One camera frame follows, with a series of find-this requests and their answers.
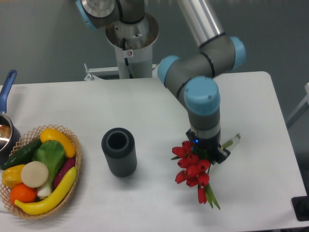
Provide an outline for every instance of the toy banana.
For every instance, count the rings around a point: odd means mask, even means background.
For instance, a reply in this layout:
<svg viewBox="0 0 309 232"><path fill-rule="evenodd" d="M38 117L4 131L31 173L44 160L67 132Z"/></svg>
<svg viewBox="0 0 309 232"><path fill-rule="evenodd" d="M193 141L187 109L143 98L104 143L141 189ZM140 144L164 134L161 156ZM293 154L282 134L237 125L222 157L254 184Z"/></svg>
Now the toy banana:
<svg viewBox="0 0 309 232"><path fill-rule="evenodd" d="M75 181L76 176L77 170L75 167L72 167L64 175L59 185L52 192L52 194L44 200L34 203L22 203L19 200L15 200L14 203L16 206L21 208L25 213L29 215L39 215L47 213L48 211L54 209L68 194Z"/></svg>

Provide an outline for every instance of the blue pot handle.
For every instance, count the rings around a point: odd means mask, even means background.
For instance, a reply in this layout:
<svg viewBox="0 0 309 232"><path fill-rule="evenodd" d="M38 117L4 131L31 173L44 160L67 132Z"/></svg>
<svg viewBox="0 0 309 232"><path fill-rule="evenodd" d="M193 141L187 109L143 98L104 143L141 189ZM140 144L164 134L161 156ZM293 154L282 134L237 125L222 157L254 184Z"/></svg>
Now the blue pot handle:
<svg viewBox="0 0 309 232"><path fill-rule="evenodd" d="M4 85L0 92L0 112L6 113L6 101L8 99L8 95L14 83L16 75L16 70L10 70L8 76L5 79Z"/></svg>

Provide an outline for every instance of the white radish slice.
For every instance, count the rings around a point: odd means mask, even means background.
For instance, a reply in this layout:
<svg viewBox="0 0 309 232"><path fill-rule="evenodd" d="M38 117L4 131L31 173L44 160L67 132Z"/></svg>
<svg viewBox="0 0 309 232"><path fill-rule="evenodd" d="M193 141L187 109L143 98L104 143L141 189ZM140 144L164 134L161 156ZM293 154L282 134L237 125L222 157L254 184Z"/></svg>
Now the white radish slice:
<svg viewBox="0 0 309 232"><path fill-rule="evenodd" d="M33 161L24 166L21 171L21 180L29 188L43 185L48 178L48 169L45 164Z"/></svg>

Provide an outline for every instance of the saucepan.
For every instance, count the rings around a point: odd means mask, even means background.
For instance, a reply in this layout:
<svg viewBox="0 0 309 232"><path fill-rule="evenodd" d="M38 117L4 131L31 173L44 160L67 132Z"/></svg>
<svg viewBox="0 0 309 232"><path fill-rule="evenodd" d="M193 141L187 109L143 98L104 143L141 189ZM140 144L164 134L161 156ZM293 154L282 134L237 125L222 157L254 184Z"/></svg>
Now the saucepan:
<svg viewBox="0 0 309 232"><path fill-rule="evenodd" d="M19 131L6 115L7 98L16 75L16 70L9 71L0 92L0 165L6 162L11 150L20 138Z"/></svg>

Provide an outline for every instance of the blue joint cap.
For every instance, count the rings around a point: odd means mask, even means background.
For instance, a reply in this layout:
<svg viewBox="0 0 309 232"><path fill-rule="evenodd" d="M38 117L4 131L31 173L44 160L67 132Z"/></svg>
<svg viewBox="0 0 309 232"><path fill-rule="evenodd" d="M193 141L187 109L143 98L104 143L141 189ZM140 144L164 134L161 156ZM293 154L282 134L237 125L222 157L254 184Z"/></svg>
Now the blue joint cap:
<svg viewBox="0 0 309 232"><path fill-rule="evenodd" d="M81 1L77 0L76 1L76 6L79 10L79 13L81 13L81 16L84 20L84 22L86 23L87 27L89 30L97 30L97 28L91 23L90 19L88 18L86 12L84 11L82 5L81 5Z"/></svg>
<svg viewBox="0 0 309 232"><path fill-rule="evenodd" d="M158 77L160 78L161 82L165 85L165 78L166 78L166 74L168 73L169 68L172 66L172 64L179 60L180 57L178 56L168 56L166 58L164 58L158 67Z"/></svg>
<svg viewBox="0 0 309 232"><path fill-rule="evenodd" d="M234 44L235 47L235 62L234 62L234 67L232 68L235 69L242 65L245 60L246 60L246 48L245 45L243 44L242 41L238 37L232 36L230 37L231 41Z"/></svg>
<svg viewBox="0 0 309 232"><path fill-rule="evenodd" d="M184 102L187 108L198 115L212 115L219 109L220 99L217 83L205 76L193 78L184 89Z"/></svg>

